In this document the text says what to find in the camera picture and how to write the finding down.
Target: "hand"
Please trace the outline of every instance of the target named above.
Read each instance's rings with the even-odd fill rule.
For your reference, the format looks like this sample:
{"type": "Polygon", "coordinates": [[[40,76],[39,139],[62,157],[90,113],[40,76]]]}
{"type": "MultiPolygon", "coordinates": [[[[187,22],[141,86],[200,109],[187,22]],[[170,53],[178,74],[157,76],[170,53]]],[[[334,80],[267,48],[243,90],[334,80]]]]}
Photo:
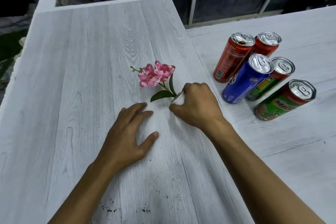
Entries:
{"type": "Polygon", "coordinates": [[[171,104],[169,109],[185,123],[203,132],[216,121],[226,122],[215,95],[206,83],[186,83],[183,105],[171,104]]]}
{"type": "Polygon", "coordinates": [[[113,173],[112,175],[143,159],[159,137],[159,133],[154,132],[141,145],[137,145],[135,140],[137,129],[153,114],[153,111],[140,112],[146,106],[147,103],[136,103],[127,109],[122,108],[107,133],[95,162],[107,167],[113,173]]]}

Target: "can lid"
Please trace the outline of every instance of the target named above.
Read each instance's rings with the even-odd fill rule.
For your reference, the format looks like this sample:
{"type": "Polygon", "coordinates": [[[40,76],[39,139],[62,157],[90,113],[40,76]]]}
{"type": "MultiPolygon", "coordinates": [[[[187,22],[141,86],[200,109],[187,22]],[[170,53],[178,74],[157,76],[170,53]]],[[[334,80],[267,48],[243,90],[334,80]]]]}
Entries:
{"type": "Polygon", "coordinates": [[[298,98],[303,100],[313,100],[316,97],[316,89],[312,84],[303,80],[289,81],[289,89],[298,98]]]}
{"type": "Polygon", "coordinates": [[[269,74],[274,70],[272,61],[268,57],[258,53],[250,56],[249,64],[255,71],[261,74],[269,74]]]}
{"type": "Polygon", "coordinates": [[[272,59],[274,70],[280,74],[292,74],[295,71],[295,65],[289,59],[276,57],[272,59]]]}
{"type": "Polygon", "coordinates": [[[266,45],[278,45],[281,43],[282,39],[277,33],[274,32],[261,32],[257,35],[257,38],[266,45]]]}
{"type": "Polygon", "coordinates": [[[231,39],[242,46],[253,46],[255,39],[252,35],[243,32],[235,32],[231,35],[231,39]]]}

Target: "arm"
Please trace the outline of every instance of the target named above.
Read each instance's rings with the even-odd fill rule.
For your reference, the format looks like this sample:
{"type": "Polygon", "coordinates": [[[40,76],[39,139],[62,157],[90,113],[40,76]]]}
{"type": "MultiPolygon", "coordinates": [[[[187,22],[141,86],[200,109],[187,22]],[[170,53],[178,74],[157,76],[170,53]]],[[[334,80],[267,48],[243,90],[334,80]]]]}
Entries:
{"type": "Polygon", "coordinates": [[[88,224],[113,177],[145,157],[159,136],[154,132],[141,145],[136,143],[138,127],[153,114],[140,112],[146,106],[136,103],[120,111],[97,158],[48,224],[88,224]]]}
{"type": "Polygon", "coordinates": [[[255,223],[325,223],[244,143],[208,85],[187,83],[184,92],[184,104],[171,104],[170,110],[210,139],[255,223]]]}

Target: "white wooden table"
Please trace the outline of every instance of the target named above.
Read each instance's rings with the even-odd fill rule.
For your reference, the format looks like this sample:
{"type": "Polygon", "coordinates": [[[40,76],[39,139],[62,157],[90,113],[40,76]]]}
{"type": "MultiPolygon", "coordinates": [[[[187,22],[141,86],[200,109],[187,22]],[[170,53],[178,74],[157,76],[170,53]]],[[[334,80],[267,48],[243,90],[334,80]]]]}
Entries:
{"type": "MultiPolygon", "coordinates": [[[[97,156],[122,107],[149,102],[130,66],[175,65],[174,87],[206,82],[243,140],[327,223],[336,213],[334,7],[189,30],[171,0],[139,0],[34,15],[0,120],[0,219],[46,223],[97,156]],[[291,59],[291,78],[317,98],[274,121],[254,117],[253,102],[228,105],[212,79],[229,35],[273,30],[273,54],[291,59]]],[[[146,158],[120,173],[92,223],[253,223],[213,145],[168,110],[140,129],[160,132],[146,158]]]]}

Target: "green can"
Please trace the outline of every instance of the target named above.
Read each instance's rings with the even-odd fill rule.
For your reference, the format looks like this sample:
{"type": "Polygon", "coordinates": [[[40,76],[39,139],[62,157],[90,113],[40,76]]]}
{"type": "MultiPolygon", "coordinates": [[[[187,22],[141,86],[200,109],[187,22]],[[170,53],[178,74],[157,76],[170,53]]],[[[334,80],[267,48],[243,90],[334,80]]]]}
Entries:
{"type": "Polygon", "coordinates": [[[246,96],[248,100],[259,99],[295,71],[294,63],[289,59],[276,57],[272,59],[272,63],[274,64],[274,71],[246,96]]]}
{"type": "Polygon", "coordinates": [[[273,120],[316,97],[316,89],[303,80],[291,80],[254,108],[261,120],[273,120]]]}

